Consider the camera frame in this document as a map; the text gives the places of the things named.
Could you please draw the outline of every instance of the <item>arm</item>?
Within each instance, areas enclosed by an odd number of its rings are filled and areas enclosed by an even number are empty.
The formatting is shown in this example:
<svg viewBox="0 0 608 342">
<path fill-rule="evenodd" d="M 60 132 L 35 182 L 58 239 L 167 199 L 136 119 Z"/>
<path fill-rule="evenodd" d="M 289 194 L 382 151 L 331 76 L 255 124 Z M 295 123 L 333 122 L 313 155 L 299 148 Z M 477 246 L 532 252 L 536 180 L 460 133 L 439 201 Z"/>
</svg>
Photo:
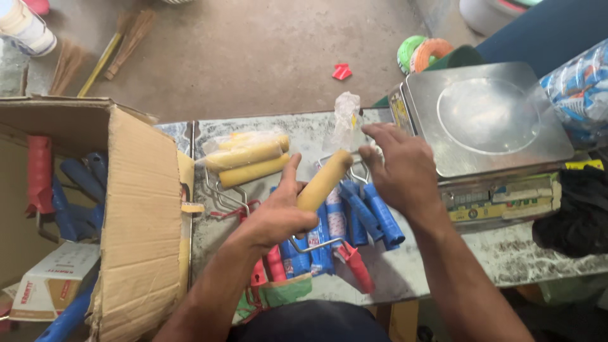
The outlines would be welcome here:
<svg viewBox="0 0 608 342">
<path fill-rule="evenodd" d="M 288 237 L 310 231 L 317 215 L 295 206 L 304 183 L 295 181 L 302 156 L 291 157 L 272 195 L 220 246 L 184 302 L 154 341 L 225 341 L 254 265 Z"/>
<path fill-rule="evenodd" d="M 437 191 L 430 147 L 393 124 L 364 132 L 376 139 L 385 162 L 370 147 L 359 152 L 384 201 L 410 223 L 430 293 L 455 341 L 533 341 L 528 329 L 489 280 L 452 222 Z"/>
</svg>

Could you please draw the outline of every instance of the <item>red paint roller handle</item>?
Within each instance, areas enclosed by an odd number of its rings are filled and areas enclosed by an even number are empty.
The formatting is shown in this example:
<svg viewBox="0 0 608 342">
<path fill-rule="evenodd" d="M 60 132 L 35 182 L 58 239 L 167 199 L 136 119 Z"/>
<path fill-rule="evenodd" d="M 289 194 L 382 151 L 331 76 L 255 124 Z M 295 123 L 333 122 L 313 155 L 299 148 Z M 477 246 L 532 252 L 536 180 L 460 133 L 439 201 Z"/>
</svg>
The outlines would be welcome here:
<svg viewBox="0 0 608 342">
<path fill-rule="evenodd" d="M 53 190 L 52 158 L 50 153 L 51 141 L 46 136 L 27 136 L 29 150 L 27 152 L 27 198 L 29 205 L 27 213 L 36 211 L 40 214 L 55 212 L 51 199 Z"/>
<path fill-rule="evenodd" d="M 247 219 L 247 214 L 244 212 L 239 212 L 238 214 L 239 221 L 241 224 Z M 266 275 L 264 274 L 264 262 L 262 258 L 255 263 L 254 270 L 251 272 L 251 286 L 260 286 L 266 283 Z"/>
<path fill-rule="evenodd" d="M 357 251 L 357 248 L 351 247 L 348 243 L 347 250 L 343 245 L 338 247 L 338 253 L 344 258 L 347 266 L 350 268 L 350 271 L 353 273 L 354 278 L 357 279 L 357 282 L 361 286 L 362 293 L 372 293 L 376 289 L 376 285 L 374 281 L 370 277 L 370 273 L 367 271 L 367 267 L 363 263 L 361 259 L 361 254 Z"/>
<path fill-rule="evenodd" d="M 283 262 L 281 261 L 281 254 L 278 252 L 278 245 L 272 247 L 268 255 L 266 255 L 266 261 L 268 261 L 268 267 L 272 274 L 272 281 L 285 281 L 287 275 L 285 275 L 285 269 L 283 268 Z"/>
</svg>

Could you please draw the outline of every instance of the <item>weighing scale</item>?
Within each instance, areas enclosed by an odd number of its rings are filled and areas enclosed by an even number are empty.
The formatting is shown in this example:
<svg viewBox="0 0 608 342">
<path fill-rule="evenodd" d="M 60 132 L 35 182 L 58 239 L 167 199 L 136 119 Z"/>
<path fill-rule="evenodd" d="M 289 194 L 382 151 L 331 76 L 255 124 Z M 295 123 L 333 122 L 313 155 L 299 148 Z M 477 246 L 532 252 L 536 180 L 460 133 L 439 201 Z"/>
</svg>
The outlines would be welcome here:
<svg viewBox="0 0 608 342">
<path fill-rule="evenodd" d="M 431 146 L 457 230 L 513 225 L 559 209 L 557 171 L 574 149 L 526 63 L 410 74 L 389 102 L 395 123 Z"/>
</svg>

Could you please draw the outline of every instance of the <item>dark shirt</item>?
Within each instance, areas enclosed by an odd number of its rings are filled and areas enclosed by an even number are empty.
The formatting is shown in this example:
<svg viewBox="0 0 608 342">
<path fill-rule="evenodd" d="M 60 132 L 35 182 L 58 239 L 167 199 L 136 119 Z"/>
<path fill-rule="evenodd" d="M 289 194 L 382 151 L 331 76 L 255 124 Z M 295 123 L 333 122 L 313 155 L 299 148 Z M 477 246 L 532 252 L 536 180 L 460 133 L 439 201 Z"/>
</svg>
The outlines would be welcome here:
<svg viewBox="0 0 608 342">
<path fill-rule="evenodd" d="M 233 327 L 229 342 L 386 341 L 389 336 L 365 308 L 344 302 L 303 301 L 261 312 Z"/>
</svg>

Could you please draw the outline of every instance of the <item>concrete floor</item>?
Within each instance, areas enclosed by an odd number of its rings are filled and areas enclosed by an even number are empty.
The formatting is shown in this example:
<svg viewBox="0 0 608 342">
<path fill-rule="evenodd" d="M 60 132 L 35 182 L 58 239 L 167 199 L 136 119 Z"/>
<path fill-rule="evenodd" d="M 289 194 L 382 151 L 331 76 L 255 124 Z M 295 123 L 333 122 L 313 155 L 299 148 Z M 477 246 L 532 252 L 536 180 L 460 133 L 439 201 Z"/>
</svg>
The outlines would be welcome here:
<svg viewBox="0 0 608 342">
<path fill-rule="evenodd" d="M 332 110 L 344 91 L 371 106 L 403 79 L 401 42 L 414 34 L 475 44 L 458 0 L 150 1 L 157 21 L 113 81 L 89 96 L 111 97 L 162 122 Z M 68 89 L 74 96 L 114 33 L 124 0 L 51 0 L 58 37 L 91 52 Z M 59 48 L 30 64 L 28 93 L 45 94 Z M 353 76 L 331 77 L 349 63 Z"/>
</svg>

